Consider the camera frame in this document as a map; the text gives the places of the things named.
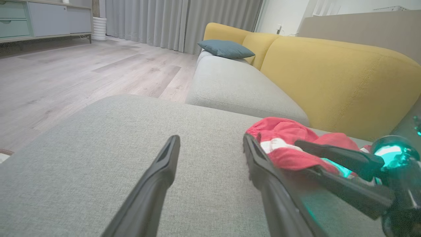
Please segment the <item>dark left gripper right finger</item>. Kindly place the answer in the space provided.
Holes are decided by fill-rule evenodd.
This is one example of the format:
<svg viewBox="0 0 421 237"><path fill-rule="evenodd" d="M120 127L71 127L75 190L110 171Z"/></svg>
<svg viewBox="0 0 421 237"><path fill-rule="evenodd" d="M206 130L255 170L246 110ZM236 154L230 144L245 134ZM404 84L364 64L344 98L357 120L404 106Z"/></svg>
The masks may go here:
<svg viewBox="0 0 421 237"><path fill-rule="evenodd" d="M243 136L249 179L261 193L272 237L316 237L318 225L299 198L287 173L276 168L250 134Z"/></svg>

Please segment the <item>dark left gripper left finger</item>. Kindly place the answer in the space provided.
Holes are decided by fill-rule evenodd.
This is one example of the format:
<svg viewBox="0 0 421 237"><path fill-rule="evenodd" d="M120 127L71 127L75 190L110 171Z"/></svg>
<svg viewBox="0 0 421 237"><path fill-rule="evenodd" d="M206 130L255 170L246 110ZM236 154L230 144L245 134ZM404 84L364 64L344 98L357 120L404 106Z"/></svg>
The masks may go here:
<svg viewBox="0 0 421 237"><path fill-rule="evenodd" d="M180 146L178 135L168 138L101 234L103 237L157 235L164 199L175 180Z"/></svg>

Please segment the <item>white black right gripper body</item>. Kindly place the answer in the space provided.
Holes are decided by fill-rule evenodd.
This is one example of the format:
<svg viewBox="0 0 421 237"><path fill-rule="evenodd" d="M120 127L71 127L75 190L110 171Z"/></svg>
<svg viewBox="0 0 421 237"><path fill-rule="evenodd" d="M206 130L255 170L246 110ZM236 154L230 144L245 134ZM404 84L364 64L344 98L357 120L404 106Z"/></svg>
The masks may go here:
<svg viewBox="0 0 421 237"><path fill-rule="evenodd" d="M394 192L394 201L382 216L388 237L419 237L421 223L420 155L401 136L389 135L373 143L373 154L383 159L382 184Z"/></svg>

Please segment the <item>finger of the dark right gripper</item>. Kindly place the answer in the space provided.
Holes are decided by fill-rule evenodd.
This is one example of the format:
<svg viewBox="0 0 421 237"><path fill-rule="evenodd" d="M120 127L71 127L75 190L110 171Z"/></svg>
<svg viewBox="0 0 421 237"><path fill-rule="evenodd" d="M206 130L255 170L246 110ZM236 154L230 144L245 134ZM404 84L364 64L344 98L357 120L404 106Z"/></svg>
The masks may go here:
<svg viewBox="0 0 421 237"><path fill-rule="evenodd" d="M353 172L377 172L384 165L384 160L371 153L350 150L332 145L320 145L308 141L295 141L295 146L320 158L327 158Z"/></svg>
<svg viewBox="0 0 421 237"><path fill-rule="evenodd" d="M394 192L388 187L365 185L332 174L320 166L307 168L304 174L373 220L385 214L395 200Z"/></svg>

